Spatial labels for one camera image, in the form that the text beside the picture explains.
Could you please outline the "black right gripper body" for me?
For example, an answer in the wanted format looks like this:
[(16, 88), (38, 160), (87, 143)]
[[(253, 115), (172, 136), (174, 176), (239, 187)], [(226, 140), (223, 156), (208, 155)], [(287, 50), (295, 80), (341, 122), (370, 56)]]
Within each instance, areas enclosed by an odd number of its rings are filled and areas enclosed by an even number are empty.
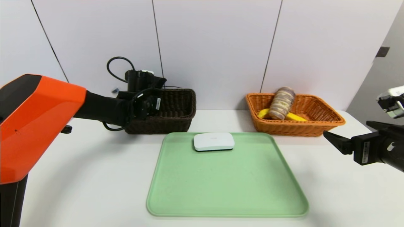
[(404, 171), (404, 133), (377, 130), (352, 137), (353, 159), (360, 165), (384, 163)]

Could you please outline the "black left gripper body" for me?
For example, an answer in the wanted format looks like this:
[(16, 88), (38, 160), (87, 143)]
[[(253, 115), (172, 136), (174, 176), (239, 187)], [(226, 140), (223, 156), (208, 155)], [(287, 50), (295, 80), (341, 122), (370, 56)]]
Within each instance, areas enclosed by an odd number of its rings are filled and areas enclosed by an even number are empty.
[(161, 97), (149, 96), (143, 101), (146, 114), (157, 114), (160, 110)]

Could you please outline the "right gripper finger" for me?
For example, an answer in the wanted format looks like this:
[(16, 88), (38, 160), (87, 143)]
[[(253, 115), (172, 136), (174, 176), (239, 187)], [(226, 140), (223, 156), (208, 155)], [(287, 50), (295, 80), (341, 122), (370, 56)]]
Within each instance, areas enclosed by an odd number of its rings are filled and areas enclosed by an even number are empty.
[(378, 132), (385, 132), (385, 133), (403, 133), (404, 132), (403, 125), (394, 125), (394, 124), (390, 124), (390, 123), (375, 122), (375, 121), (366, 121), (366, 125), (371, 127), (372, 129), (377, 130)]
[(352, 155), (353, 154), (353, 145), (352, 140), (340, 135), (336, 135), (329, 131), (324, 131), (323, 136), (335, 147), (337, 148), (343, 155)]

